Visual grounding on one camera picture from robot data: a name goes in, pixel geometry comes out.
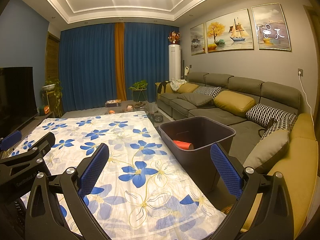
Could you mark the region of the grey trash bin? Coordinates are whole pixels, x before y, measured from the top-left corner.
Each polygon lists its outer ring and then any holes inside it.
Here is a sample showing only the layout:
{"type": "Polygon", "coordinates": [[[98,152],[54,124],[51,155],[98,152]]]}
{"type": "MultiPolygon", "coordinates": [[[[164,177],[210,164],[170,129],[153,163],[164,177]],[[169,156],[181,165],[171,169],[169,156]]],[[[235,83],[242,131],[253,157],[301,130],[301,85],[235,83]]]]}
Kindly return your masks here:
{"type": "Polygon", "coordinates": [[[210,148],[218,142],[229,152],[236,135],[235,129],[205,116],[167,122],[158,129],[164,143],[198,188],[204,194],[213,191],[220,175],[210,158],[210,148]],[[194,149],[182,150],[173,140],[191,142],[194,149]]]}

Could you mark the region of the black television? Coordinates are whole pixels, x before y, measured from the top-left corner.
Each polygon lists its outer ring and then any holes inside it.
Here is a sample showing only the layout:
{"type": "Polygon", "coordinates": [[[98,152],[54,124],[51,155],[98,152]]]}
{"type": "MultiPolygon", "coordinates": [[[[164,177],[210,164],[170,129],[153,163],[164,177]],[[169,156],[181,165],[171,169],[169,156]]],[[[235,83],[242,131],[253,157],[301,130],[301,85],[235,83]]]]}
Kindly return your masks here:
{"type": "Polygon", "coordinates": [[[1,137],[18,130],[37,114],[33,68],[2,67],[0,75],[1,137]]]}

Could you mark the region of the grey sectional sofa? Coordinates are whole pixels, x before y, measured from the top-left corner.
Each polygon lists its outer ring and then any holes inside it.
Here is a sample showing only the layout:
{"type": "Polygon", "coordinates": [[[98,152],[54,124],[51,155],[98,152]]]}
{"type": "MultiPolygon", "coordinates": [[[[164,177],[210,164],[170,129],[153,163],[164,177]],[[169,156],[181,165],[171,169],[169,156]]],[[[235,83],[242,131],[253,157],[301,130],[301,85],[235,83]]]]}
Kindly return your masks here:
{"type": "MultiPolygon", "coordinates": [[[[271,106],[297,115],[290,132],[290,144],[285,155],[268,172],[281,172],[286,180],[293,208],[294,235],[298,236],[304,228],[316,187],[318,170],[318,142],[312,127],[311,118],[300,112],[301,92],[295,88],[274,82],[236,77],[228,74],[209,74],[194,72],[188,76],[187,83],[199,86],[221,87],[252,97],[256,105],[271,106]]],[[[178,99],[180,93],[167,85],[165,93],[157,94],[159,109],[174,120],[205,116],[235,129],[229,154],[244,163],[250,152],[261,140],[258,135],[262,127],[246,117],[236,116],[210,103],[197,107],[185,100],[178,99]]]]}

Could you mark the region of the hanging plant on shelf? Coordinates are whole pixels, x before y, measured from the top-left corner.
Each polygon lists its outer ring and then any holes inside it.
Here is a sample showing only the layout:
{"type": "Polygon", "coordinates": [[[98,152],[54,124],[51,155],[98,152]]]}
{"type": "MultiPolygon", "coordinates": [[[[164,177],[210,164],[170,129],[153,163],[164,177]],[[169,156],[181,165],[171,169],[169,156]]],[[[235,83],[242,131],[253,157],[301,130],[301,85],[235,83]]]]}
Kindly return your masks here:
{"type": "Polygon", "coordinates": [[[46,80],[41,90],[42,101],[47,104],[55,117],[63,115],[62,87],[59,79],[46,80]]]}

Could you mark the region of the box on coffee table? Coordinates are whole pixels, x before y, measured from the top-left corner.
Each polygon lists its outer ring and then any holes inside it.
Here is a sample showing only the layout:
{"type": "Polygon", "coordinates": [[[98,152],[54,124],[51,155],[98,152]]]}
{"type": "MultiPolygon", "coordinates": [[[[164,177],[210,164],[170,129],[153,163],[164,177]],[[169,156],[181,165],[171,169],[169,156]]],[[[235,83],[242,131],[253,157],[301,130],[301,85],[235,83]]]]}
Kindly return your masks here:
{"type": "Polygon", "coordinates": [[[105,103],[105,107],[120,107],[121,102],[122,102],[121,99],[108,100],[105,103]]]}

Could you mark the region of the yellow cushion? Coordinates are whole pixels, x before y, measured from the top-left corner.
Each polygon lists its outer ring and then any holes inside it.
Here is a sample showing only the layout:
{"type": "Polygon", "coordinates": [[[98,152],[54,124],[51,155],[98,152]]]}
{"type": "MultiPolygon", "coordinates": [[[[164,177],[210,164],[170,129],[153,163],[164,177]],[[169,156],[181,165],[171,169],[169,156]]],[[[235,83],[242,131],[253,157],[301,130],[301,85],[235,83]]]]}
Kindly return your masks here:
{"type": "Polygon", "coordinates": [[[214,104],[224,111],[245,118],[246,113],[256,105],[256,101],[250,96],[224,90],[214,98],[214,104]]]}
{"type": "Polygon", "coordinates": [[[194,84],[194,83],[184,83],[179,87],[177,90],[178,93],[183,94],[183,93],[192,93],[194,90],[196,90],[199,87],[199,85],[194,84]]]}

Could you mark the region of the black white patterned cushion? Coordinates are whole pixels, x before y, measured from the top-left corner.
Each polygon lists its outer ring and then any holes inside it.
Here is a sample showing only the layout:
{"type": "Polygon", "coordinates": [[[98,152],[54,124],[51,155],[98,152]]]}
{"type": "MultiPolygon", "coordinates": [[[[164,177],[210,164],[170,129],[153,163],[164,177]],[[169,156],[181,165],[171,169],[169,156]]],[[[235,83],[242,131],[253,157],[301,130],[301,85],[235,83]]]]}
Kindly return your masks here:
{"type": "Polygon", "coordinates": [[[221,87],[207,87],[207,86],[199,86],[194,90],[194,93],[210,95],[212,100],[209,102],[211,105],[214,105],[215,97],[222,92],[221,87]]]}

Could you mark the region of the potted green plant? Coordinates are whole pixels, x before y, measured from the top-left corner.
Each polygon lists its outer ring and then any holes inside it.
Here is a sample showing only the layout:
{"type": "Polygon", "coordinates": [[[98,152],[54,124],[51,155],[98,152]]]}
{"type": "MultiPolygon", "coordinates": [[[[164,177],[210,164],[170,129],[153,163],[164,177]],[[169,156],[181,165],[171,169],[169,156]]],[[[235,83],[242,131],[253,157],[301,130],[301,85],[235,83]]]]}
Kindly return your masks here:
{"type": "Polygon", "coordinates": [[[143,102],[147,101],[147,88],[148,83],[146,80],[140,80],[135,82],[129,87],[129,90],[132,92],[132,100],[134,102],[143,102]]]}

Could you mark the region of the yellow cushion far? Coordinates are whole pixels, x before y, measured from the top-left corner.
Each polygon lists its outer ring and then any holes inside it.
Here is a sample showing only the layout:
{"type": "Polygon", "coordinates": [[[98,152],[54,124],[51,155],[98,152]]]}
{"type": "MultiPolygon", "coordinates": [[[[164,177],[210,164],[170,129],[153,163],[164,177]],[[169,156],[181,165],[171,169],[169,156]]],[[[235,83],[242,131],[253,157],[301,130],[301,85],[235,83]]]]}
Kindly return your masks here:
{"type": "Polygon", "coordinates": [[[196,90],[199,87],[199,85],[194,84],[194,83],[184,83],[179,87],[177,90],[178,93],[183,94],[183,93],[192,93],[194,90],[196,90]]]}

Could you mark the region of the blue curtain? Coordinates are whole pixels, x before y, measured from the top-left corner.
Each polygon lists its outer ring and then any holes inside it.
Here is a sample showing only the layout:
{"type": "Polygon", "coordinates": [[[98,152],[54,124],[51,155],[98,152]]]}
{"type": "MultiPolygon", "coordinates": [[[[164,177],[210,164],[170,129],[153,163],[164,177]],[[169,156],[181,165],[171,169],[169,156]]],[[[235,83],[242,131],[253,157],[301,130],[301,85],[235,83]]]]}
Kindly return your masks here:
{"type": "Polygon", "coordinates": [[[151,23],[107,23],[61,32],[59,78],[67,112],[130,100],[130,87],[145,80],[150,102],[155,83],[169,78],[169,34],[178,27],[151,23]]]}

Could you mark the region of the black jacket on sofa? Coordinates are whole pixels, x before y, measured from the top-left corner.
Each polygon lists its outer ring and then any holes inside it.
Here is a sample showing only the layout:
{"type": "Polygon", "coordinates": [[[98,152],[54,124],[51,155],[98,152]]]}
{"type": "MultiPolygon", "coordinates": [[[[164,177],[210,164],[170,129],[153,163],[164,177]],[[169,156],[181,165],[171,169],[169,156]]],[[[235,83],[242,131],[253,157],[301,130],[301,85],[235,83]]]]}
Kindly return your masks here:
{"type": "Polygon", "coordinates": [[[163,81],[158,85],[157,88],[157,93],[161,94],[161,93],[165,93],[166,89],[167,89],[167,84],[170,84],[170,81],[163,81]]]}

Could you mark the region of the white standing air conditioner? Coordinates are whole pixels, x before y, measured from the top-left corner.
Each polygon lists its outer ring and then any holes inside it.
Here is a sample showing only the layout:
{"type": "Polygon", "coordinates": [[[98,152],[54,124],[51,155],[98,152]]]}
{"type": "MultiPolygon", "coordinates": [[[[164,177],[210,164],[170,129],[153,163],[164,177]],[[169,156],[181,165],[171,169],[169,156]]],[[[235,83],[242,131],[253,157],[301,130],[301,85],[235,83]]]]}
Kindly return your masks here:
{"type": "Polygon", "coordinates": [[[169,81],[181,77],[181,46],[169,45],[169,81]]]}

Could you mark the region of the sailboat tree painting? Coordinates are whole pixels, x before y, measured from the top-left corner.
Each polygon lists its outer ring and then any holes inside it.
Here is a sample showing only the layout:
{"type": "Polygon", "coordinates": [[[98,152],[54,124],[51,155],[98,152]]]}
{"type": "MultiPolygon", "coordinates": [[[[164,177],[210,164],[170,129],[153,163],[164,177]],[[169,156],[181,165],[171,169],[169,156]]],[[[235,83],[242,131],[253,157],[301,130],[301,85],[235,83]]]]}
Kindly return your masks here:
{"type": "Polygon", "coordinates": [[[253,50],[248,9],[231,12],[206,22],[207,51],[253,50]]]}

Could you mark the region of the small left painting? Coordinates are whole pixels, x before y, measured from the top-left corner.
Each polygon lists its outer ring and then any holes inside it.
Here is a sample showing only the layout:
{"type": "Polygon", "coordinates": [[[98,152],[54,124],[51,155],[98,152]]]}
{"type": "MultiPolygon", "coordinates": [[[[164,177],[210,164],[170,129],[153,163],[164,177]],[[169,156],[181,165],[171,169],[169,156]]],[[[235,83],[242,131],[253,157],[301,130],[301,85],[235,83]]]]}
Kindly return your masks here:
{"type": "Polygon", "coordinates": [[[206,52],[204,24],[199,24],[190,29],[191,55],[203,54],[206,52]]]}

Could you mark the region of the artificial flower bouquet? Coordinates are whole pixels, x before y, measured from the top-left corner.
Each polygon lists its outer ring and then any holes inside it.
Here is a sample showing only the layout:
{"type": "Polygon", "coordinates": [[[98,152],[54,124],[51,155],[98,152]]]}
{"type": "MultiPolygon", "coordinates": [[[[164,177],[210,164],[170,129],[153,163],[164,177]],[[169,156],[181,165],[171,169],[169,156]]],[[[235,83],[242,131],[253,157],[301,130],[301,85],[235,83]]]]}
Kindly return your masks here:
{"type": "Polygon", "coordinates": [[[180,44],[180,39],[180,33],[176,31],[172,31],[168,36],[168,40],[171,44],[180,44]]]}

